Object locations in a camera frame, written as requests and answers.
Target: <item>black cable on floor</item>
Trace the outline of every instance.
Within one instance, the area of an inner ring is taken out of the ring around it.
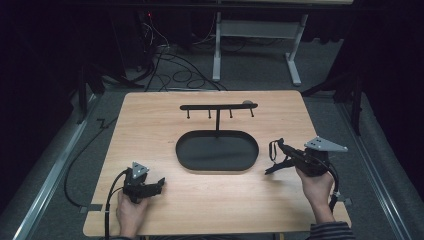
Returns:
[[[118,117],[114,118],[112,121],[110,121],[107,125],[103,126],[102,129],[100,129],[100,131],[94,135],[94,137],[92,137],[90,139],[90,141],[78,152],[78,154],[74,157],[74,159],[72,159],[71,164],[69,165],[69,167],[66,169],[66,173],[65,173],[65,180],[64,180],[64,186],[63,186],[63,191],[65,193],[65,197],[66,199],[75,207],[78,208],[82,208],[82,207],[87,207],[85,205],[79,204],[78,202],[74,201],[68,193],[68,178],[69,178],[69,173],[71,171],[72,166],[74,165],[74,163],[76,162],[76,160],[81,156],[81,154],[90,146],[90,144],[105,130],[107,129],[110,125],[112,125],[116,120],[118,119]]]

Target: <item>gray carpet floor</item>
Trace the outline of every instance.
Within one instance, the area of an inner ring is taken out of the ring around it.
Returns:
[[[249,39],[244,47],[241,47],[241,43],[224,42],[219,83],[227,90],[294,89],[304,91],[325,80],[341,44],[342,42],[325,45],[321,45],[318,41],[302,42],[296,56],[302,86],[295,87],[290,82],[288,68],[283,62],[284,52],[290,49],[289,42]],[[161,77],[152,79],[149,91],[187,91],[188,87],[200,86],[203,83],[199,80],[187,85],[189,80],[186,81],[186,79],[191,74],[181,65],[189,67],[190,65],[173,55],[186,59],[204,76],[211,78],[213,49],[207,44],[193,47],[190,51],[171,46],[162,55],[168,60],[159,62],[156,74]],[[139,73],[128,69],[127,74],[131,78]],[[190,80],[196,78],[199,77],[194,74]],[[163,84],[168,81],[170,82],[166,88],[163,87]],[[106,84],[106,87],[105,94],[96,96],[96,100],[93,101],[95,105],[87,119],[85,130],[69,157],[70,160],[76,160],[69,173],[68,192],[72,199],[81,205],[88,205],[91,201],[114,130],[114,124],[102,130],[98,119],[105,119],[106,123],[112,121],[119,115],[125,94],[137,91],[113,84]],[[207,82],[200,88],[215,89]],[[367,156],[379,170],[379,177],[390,193],[391,204],[395,204],[399,210],[399,215],[409,232],[409,239],[422,239],[424,236],[423,203],[397,162],[384,133],[373,116],[366,96],[363,95],[360,137],[352,134],[352,129],[343,115],[343,109],[349,109],[349,103],[335,104],[331,98],[331,92],[320,92],[312,97],[304,98],[304,101],[317,134],[349,148],[347,153],[331,153],[330,157],[340,176],[341,193],[348,200],[346,207],[357,239],[400,239],[396,236],[396,231],[393,230],[395,226],[388,219],[381,199],[376,194],[372,177],[367,173],[358,139],[364,143]],[[13,238],[54,165],[58,152],[69,142],[69,136],[72,135],[77,118],[76,110],[37,162],[14,201],[1,216],[0,239]],[[63,189],[64,177],[60,179],[38,224],[33,228],[31,239],[90,239],[82,232],[86,214],[80,213],[77,207],[67,201]],[[285,239],[288,240],[303,240],[307,236],[307,232],[285,233]],[[270,234],[245,237],[246,239],[272,239]]]

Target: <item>human hand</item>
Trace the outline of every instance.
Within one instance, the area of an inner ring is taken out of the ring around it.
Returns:
[[[296,172],[302,180],[303,193],[311,204],[317,223],[335,221],[328,206],[328,198],[334,182],[331,174],[327,172],[321,176],[308,177],[298,168]]]
[[[122,191],[118,192],[118,207],[116,216],[121,227],[120,236],[134,239],[141,227],[150,198],[144,198],[140,203],[131,202]]]

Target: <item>dark background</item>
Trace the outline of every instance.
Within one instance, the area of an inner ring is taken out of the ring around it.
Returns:
[[[384,1],[363,1],[358,7],[381,9],[384,6],[381,2]],[[379,13],[311,13],[303,41],[319,38],[325,44],[344,39],[329,79],[359,69],[363,90],[376,118],[423,197],[424,188],[420,185],[423,164],[419,154],[424,135],[420,117],[424,111],[423,7],[420,1],[413,0],[393,3],[388,11]],[[148,58],[138,41],[134,10],[70,10],[55,2],[2,4],[1,212],[69,117],[73,109],[70,99],[77,90],[82,66],[96,63],[124,75],[125,68],[143,65]],[[152,14],[158,29],[171,42],[185,48],[190,48],[193,41],[191,33],[201,37],[209,32],[213,18],[213,13],[204,12],[170,10],[152,11]],[[250,14],[248,18],[283,17]]]

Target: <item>white metal frame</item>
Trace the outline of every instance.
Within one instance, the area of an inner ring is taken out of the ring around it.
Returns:
[[[292,51],[285,54],[285,59],[290,71],[292,82],[295,86],[300,86],[299,73],[294,63],[297,49],[306,26],[308,15],[302,15],[300,22],[261,22],[261,21],[235,21],[222,20],[221,13],[216,16],[216,39],[215,55],[213,60],[213,76],[215,82],[221,79],[221,37],[222,36],[243,36],[260,38],[284,38],[293,39]]]

